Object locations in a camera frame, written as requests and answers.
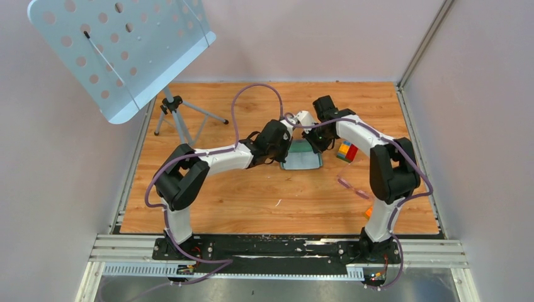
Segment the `white wall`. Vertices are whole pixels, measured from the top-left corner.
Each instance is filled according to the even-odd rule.
[[[458,0],[406,87],[483,302],[532,301],[534,3]]]
[[[443,0],[204,0],[217,40],[179,81],[398,81]]]
[[[0,3],[0,301],[72,301],[142,115],[111,125],[26,17]]]

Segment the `colorful building block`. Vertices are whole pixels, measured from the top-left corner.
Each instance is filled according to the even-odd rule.
[[[356,146],[347,141],[344,141],[343,143],[341,143],[341,146],[339,146],[337,157],[346,162],[352,162],[356,157],[357,152],[358,148],[356,148]]]

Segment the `wall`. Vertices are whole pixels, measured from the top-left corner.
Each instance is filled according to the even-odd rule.
[[[443,0],[204,0],[217,40],[178,81],[398,81]]]
[[[143,116],[109,124],[32,27],[28,3],[0,3],[0,301],[72,301]]]
[[[406,87],[482,301],[531,301],[534,3],[458,0]]]

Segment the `tripod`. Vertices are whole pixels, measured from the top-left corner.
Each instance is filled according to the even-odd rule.
[[[206,125],[206,121],[208,120],[208,117],[215,118],[218,121],[221,121],[224,124],[228,124],[228,120],[221,118],[220,116],[217,116],[211,112],[208,112],[202,108],[199,108],[193,104],[187,103],[186,101],[182,100],[180,96],[173,96],[171,94],[171,90],[169,89],[169,86],[165,86],[163,88],[163,93],[165,94],[165,98],[163,99],[161,108],[161,114],[159,115],[159,120],[157,121],[156,130],[154,131],[154,135],[159,135],[159,130],[161,128],[161,124],[163,121],[165,121],[165,116],[168,114],[168,111],[171,112],[171,115],[173,116],[174,125],[172,125],[170,122],[165,121],[169,123],[171,126],[175,127],[178,131],[178,136],[180,137],[180,142],[189,143],[190,146],[193,146],[195,142],[198,140],[198,137],[200,136],[200,132],[202,132],[202,129]],[[185,122],[182,118],[182,115],[179,111],[179,106],[183,104],[191,109],[197,110],[200,113],[204,114],[204,120],[202,121],[202,124],[200,125],[200,129],[195,135],[195,139],[191,138],[191,135],[189,134],[189,130],[187,129],[187,126],[185,125]]]

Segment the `gray floor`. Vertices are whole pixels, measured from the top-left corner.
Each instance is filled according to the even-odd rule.
[[[396,270],[390,268],[393,278]],[[139,293],[167,282],[161,277],[114,276],[102,280],[101,299],[124,302]],[[164,286],[135,300],[153,301],[378,301],[378,302],[454,302],[459,301],[449,269],[410,269],[392,288],[374,292],[360,282],[345,281],[281,281],[210,279],[184,286]]]

